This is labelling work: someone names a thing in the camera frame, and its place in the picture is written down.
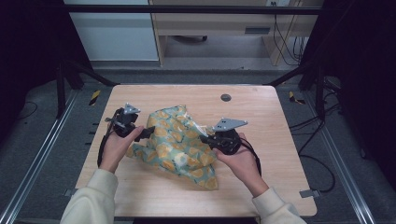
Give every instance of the hand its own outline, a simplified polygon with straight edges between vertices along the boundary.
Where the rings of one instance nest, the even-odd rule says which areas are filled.
[[[99,168],[115,173],[117,167],[123,156],[125,155],[128,147],[142,133],[144,127],[139,126],[135,128],[128,136],[121,138],[116,133],[111,133],[107,139],[105,149],[103,151],[102,163]]]
[[[243,133],[239,133],[239,137],[246,139]],[[259,174],[253,154],[246,147],[241,146],[235,154],[230,156],[224,155],[217,148],[213,148],[213,151],[218,160],[228,165],[233,174],[247,186],[253,197],[257,197],[269,189]]]

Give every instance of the sleeve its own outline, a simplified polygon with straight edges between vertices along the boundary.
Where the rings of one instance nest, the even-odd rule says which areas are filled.
[[[64,210],[61,223],[113,223],[117,177],[98,169],[87,187],[79,189]]]
[[[274,189],[268,189],[252,201],[259,211],[261,224],[305,223],[297,209],[291,203],[283,202]]]

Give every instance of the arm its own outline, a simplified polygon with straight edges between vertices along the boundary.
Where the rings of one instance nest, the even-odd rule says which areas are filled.
[[[72,197],[61,223],[113,223],[114,196],[118,186],[114,173],[129,145],[142,132],[143,127],[134,129],[125,138],[112,133],[106,142],[102,163],[95,171],[87,187],[79,189]]]
[[[239,136],[246,139],[243,133]],[[219,161],[227,164],[253,195],[253,203],[260,214],[262,224],[305,223],[291,203],[283,202],[273,189],[268,188],[257,170],[253,154],[247,148],[240,147],[232,156],[224,155],[216,148],[213,150]]]

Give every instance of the white cabinet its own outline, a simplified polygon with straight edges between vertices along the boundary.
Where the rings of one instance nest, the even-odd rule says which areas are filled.
[[[147,0],[64,0],[67,5],[147,5]],[[70,13],[91,61],[158,61],[150,14]]]

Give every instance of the plastic bag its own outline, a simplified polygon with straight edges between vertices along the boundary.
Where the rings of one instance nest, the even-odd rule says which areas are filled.
[[[215,153],[199,136],[206,134],[187,114],[185,105],[155,111],[147,127],[155,131],[146,146],[133,144],[133,154],[142,161],[175,175],[184,175],[206,189],[217,189],[212,163]]]

